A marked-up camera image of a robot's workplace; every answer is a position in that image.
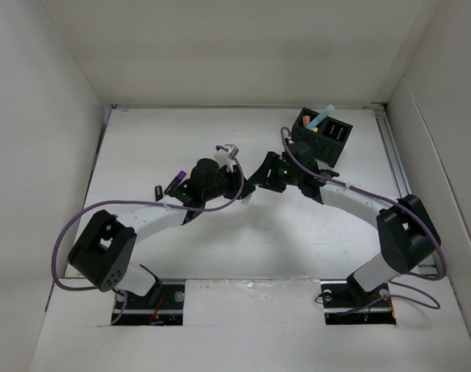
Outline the orange pastel highlighter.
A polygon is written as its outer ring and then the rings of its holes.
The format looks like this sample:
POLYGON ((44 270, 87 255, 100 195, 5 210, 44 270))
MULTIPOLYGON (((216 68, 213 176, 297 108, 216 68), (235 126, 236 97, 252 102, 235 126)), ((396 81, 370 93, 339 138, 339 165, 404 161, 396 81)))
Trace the orange pastel highlighter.
POLYGON ((311 117, 309 115, 304 115, 303 116, 303 126, 306 129, 310 129, 310 123, 311 123, 311 117))

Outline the blue pastel highlighter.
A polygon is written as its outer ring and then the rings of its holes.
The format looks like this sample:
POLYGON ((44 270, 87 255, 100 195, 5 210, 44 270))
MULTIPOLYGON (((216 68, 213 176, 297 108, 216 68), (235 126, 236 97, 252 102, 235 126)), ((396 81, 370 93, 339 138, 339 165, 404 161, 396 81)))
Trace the blue pastel highlighter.
POLYGON ((329 115, 335 110, 334 105, 328 105, 321 113, 319 113, 314 119, 311 120, 310 129, 318 127, 329 115))

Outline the mint green pastel highlighter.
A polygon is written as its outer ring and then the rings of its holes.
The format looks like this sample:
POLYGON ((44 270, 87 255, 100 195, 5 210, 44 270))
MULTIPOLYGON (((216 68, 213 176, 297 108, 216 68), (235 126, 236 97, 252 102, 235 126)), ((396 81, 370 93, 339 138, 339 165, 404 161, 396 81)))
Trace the mint green pastel highlighter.
POLYGON ((248 194, 244 199, 241 200, 241 203, 243 205, 248 205, 250 203, 252 196, 253 196, 253 193, 248 194))

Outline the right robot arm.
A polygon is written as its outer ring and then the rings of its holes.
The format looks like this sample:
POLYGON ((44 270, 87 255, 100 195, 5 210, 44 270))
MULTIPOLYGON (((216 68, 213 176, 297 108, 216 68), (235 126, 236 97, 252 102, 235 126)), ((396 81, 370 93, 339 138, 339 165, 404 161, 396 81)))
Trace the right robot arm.
POLYGON ((346 296, 354 305, 364 305, 380 285, 409 274, 441 248, 440 237, 418 197, 393 200, 340 181, 337 172, 318 166, 306 143, 285 143, 283 153, 269 152, 249 183, 279 193, 295 186, 303 196, 341 209, 376 229, 379 253, 347 278, 346 296))

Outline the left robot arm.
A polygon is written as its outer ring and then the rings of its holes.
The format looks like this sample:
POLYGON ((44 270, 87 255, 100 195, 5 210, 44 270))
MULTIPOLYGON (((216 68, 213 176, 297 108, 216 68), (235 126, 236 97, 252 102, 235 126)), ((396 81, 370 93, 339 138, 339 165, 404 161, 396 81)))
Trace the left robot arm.
POLYGON ((145 267, 131 266, 134 246, 188 224, 213 199, 243 200, 255 189, 237 164, 200 159, 190 173, 181 171, 166 188, 157 186, 154 205, 118 215, 105 210, 93 214, 67 262, 99 291, 129 292, 141 306, 152 307, 160 300, 161 280, 145 267))

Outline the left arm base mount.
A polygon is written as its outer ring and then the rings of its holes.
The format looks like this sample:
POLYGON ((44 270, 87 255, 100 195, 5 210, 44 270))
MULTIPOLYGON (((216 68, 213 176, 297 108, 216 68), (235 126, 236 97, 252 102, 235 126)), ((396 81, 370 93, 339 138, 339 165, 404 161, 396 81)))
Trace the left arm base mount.
POLYGON ((122 282, 126 291, 114 290, 113 326, 182 326, 185 279, 161 279, 140 264, 129 267, 122 282))

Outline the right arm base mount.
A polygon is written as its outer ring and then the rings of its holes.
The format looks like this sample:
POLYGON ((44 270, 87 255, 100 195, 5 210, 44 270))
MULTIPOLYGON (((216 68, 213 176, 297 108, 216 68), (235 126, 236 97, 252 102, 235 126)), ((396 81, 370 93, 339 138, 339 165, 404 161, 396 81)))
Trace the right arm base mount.
POLYGON ((387 283, 371 292, 356 290, 347 280, 320 281, 321 292, 315 302, 323 306, 327 326, 396 325, 394 307, 388 295, 387 283))

